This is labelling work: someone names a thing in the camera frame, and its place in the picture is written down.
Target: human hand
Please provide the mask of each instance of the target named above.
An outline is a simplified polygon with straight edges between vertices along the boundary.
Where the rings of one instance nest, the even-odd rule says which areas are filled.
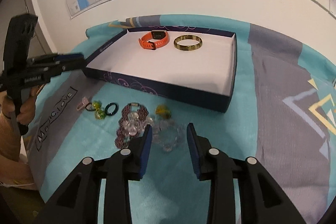
[[[27,101],[25,101],[21,108],[20,108],[20,114],[16,117],[16,121],[28,125],[35,117],[35,102],[37,98],[37,91],[39,90],[38,86],[35,86],[31,88],[30,90],[30,96]],[[11,99],[9,99],[7,96],[3,98],[2,106],[1,106],[2,113],[10,117],[10,112],[15,111],[14,103]]]

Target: watch face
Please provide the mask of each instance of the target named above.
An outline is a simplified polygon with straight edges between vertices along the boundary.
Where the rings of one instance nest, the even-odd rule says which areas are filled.
[[[153,39],[161,40],[166,37],[165,31],[152,31],[152,37]]]

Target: yellow bead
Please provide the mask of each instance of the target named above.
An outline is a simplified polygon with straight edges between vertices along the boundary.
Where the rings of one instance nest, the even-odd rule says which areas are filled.
[[[158,105],[155,114],[161,116],[164,119],[169,119],[171,117],[171,111],[166,105]]]
[[[97,120],[102,120],[105,119],[106,114],[102,109],[97,109],[96,112],[94,113],[94,116]]]
[[[101,108],[101,102],[100,101],[93,101],[92,106],[94,109],[100,109]]]

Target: black ring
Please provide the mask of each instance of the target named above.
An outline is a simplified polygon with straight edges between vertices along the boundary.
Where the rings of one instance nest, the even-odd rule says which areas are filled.
[[[92,103],[90,102],[90,103],[88,103],[88,104],[85,106],[85,109],[86,109],[87,111],[96,111],[94,108],[87,109],[87,107],[88,107],[89,105],[92,106]]]
[[[115,109],[112,113],[109,113],[108,110],[113,105],[115,106]],[[119,110],[119,105],[117,103],[110,103],[105,107],[105,114],[106,114],[106,116],[113,116],[118,112],[118,110]]]

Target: teal blanket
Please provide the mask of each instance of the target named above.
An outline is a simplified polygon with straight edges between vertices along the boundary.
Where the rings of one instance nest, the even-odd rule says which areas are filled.
[[[130,22],[136,27],[193,26],[235,32],[237,71],[229,109],[218,113],[88,79],[81,71],[64,73],[38,96],[27,137],[29,164],[43,199],[50,198],[82,158],[104,159],[117,151],[114,139],[121,111],[98,121],[90,112],[76,111],[86,96],[103,105],[117,102],[121,108],[139,102],[151,114],[157,105],[168,105],[173,119],[185,126],[192,122],[199,135],[230,157],[256,156],[307,224],[316,224],[336,195],[335,65],[297,40],[246,22],[157,15],[123,24]],[[119,24],[88,29],[88,39],[73,52],[89,57],[122,31],[111,27]],[[98,223],[102,223],[104,190],[103,183]],[[134,223],[206,223],[210,184],[196,179],[186,142],[170,153],[153,144],[144,178],[130,182],[129,191]]]

